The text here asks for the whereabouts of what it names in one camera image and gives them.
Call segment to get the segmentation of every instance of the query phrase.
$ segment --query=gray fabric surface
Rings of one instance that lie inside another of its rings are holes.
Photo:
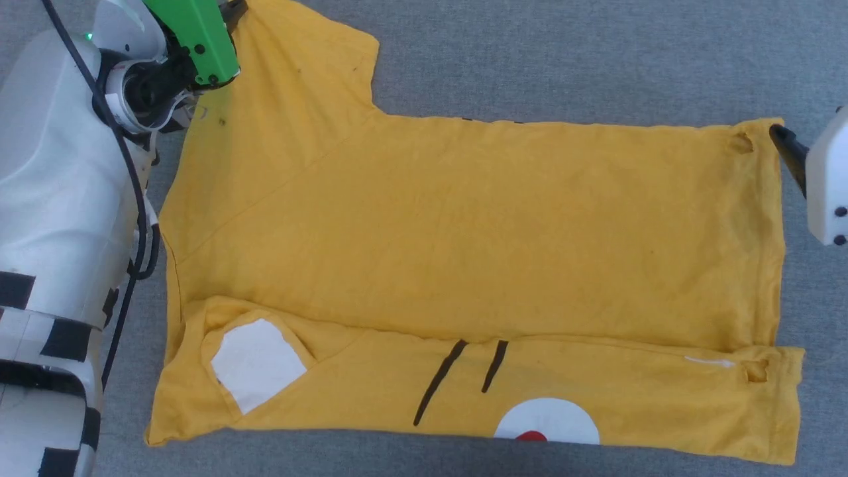
[[[781,115],[810,142],[848,93],[848,6],[831,0],[305,0],[382,44],[374,98],[399,115],[700,126]],[[61,3],[85,29],[93,1]],[[39,2],[0,0],[0,79],[48,27]],[[161,205],[181,136],[150,196]],[[848,250],[806,230],[784,174],[788,254],[778,342],[807,349],[798,462],[352,431],[223,431],[142,443],[165,343],[162,267],[142,284],[106,393],[97,475],[839,475],[848,469]]]

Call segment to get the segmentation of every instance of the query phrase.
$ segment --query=yellow fabric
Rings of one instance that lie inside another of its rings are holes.
[[[552,398],[601,444],[794,461],[803,351],[774,346],[776,120],[386,115],[371,36],[253,0],[234,37],[242,74],[204,95],[161,216],[168,345],[149,444],[224,427],[493,436]],[[306,373],[242,415],[210,360],[259,318]]]

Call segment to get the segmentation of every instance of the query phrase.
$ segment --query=green plastic part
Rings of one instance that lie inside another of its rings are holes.
[[[238,74],[236,49],[216,0],[144,0],[192,56],[201,85],[217,86]]]

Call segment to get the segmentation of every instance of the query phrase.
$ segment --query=yellow shirt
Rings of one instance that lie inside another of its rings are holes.
[[[373,37],[250,6],[162,212],[148,443],[351,428],[793,462],[774,120],[387,115]]]

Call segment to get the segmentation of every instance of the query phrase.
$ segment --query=white semicircle print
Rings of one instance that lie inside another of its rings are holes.
[[[517,404],[507,411],[494,436],[501,439],[600,444],[592,417],[571,401],[541,397]]]

